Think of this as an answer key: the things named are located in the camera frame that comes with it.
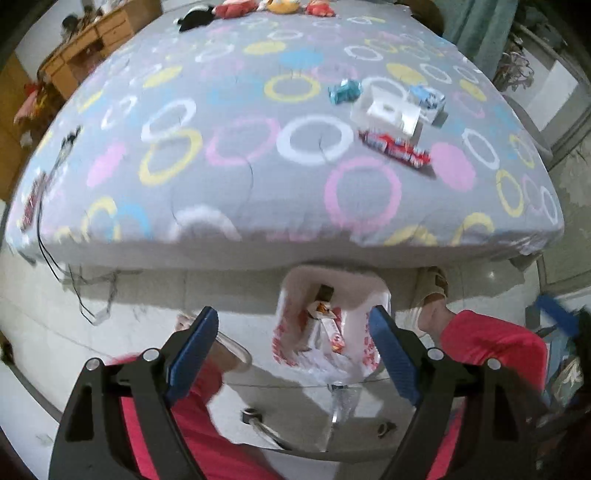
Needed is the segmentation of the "white orange snack wrapper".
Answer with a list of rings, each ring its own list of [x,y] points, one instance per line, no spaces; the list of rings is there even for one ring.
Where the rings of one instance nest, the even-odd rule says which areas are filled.
[[[339,317],[335,314],[334,309],[332,309],[331,302],[315,300],[308,305],[307,311],[308,316],[310,316],[311,319],[321,323],[322,328],[324,328],[325,333],[327,333],[329,346],[331,346],[332,352],[341,354],[342,350],[346,347],[346,342],[342,337]]]

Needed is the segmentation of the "white red plastic trash bag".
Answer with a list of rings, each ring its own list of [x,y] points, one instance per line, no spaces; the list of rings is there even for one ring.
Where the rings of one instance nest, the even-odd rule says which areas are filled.
[[[280,287],[274,361],[318,384],[363,382],[381,363],[370,337],[370,311],[389,309],[391,299],[387,284],[374,273],[294,267]]]

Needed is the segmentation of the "red white candy wrapper strip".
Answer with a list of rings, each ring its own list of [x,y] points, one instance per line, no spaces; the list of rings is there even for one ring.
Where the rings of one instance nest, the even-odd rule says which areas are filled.
[[[415,169],[422,169],[431,164],[430,153],[414,146],[403,138],[394,138],[386,133],[359,130],[358,136],[370,149],[389,158],[399,160]]]

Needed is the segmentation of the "blue white small carton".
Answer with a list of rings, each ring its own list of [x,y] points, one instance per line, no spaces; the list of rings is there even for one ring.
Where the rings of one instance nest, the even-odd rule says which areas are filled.
[[[415,85],[409,89],[409,99],[420,108],[420,118],[433,124],[444,111],[447,97],[432,87]]]

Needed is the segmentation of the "white plastic packaging tray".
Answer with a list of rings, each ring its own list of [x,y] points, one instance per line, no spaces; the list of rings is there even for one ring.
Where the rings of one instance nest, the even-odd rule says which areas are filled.
[[[419,106],[376,86],[363,88],[353,103],[351,119],[360,130],[410,140],[419,124]]]

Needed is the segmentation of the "blue candy wrapper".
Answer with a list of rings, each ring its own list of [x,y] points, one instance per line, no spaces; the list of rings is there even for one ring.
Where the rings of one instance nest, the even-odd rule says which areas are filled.
[[[344,79],[338,85],[329,87],[329,101],[334,105],[356,102],[362,95],[363,87],[359,81]]]

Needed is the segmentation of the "green patterned folded quilt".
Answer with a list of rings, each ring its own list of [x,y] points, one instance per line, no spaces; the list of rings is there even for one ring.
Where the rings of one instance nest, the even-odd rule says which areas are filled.
[[[583,385],[575,342],[556,325],[538,331],[548,352],[543,397],[552,410],[566,409]]]

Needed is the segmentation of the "right foot beige slipper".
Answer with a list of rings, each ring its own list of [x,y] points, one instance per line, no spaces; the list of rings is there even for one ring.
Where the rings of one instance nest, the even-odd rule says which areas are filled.
[[[437,266],[421,268],[410,308],[402,323],[403,328],[412,331],[419,338],[425,336],[426,332],[419,328],[419,320],[427,300],[431,297],[447,299],[448,287],[449,282],[443,269]]]

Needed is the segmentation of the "foot beige slipper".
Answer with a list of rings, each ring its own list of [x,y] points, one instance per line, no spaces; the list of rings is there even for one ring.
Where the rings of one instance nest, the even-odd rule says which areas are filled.
[[[412,331],[419,338],[425,336],[426,332],[419,328],[419,320],[427,300],[431,297],[447,299],[448,287],[449,282],[443,269],[437,266],[421,268],[410,308],[402,323],[403,328]]]
[[[218,332],[208,359],[214,362],[222,373],[244,372],[252,365],[252,355],[228,335]]]

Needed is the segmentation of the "left foot beige slipper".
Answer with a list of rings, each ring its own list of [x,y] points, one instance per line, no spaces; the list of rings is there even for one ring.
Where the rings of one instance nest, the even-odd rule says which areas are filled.
[[[214,362],[222,373],[244,372],[252,365],[252,355],[228,335],[218,332],[208,359]]]

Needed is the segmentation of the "glass balcony door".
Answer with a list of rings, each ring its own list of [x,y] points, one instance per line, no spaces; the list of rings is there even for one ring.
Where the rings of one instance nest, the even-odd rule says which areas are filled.
[[[510,86],[506,94],[527,114],[553,161],[568,155],[590,132],[590,75],[579,50],[567,42],[556,49],[515,22],[513,37],[533,71],[529,87]]]

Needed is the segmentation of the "bed with circle-pattern sheet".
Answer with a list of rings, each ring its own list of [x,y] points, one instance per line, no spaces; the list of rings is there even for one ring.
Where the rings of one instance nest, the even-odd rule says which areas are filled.
[[[446,97],[407,141],[422,169],[363,144],[344,79]],[[24,201],[48,174],[30,229]],[[75,91],[30,158],[7,245],[111,268],[422,266],[535,254],[564,232],[533,141],[487,76],[400,7],[254,13],[180,32],[172,14]]]

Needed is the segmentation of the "wooden chair with clothes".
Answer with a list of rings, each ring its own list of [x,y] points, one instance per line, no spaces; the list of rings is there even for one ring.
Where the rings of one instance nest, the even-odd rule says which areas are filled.
[[[64,101],[51,83],[26,84],[25,92],[28,96],[15,114],[13,123],[22,133],[29,132],[32,142],[37,144],[62,108]]]

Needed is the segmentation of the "small red plush toy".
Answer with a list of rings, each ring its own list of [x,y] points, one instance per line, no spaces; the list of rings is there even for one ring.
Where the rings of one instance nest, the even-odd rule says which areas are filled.
[[[305,6],[304,12],[315,17],[335,17],[335,11],[329,0],[311,0]]]

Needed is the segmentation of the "yellow white plush toy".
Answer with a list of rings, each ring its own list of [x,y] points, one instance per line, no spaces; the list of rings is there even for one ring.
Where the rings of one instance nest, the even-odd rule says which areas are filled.
[[[290,15],[300,10],[300,0],[263,0],[257,6],[259,12],[269,11],[277,15]]]

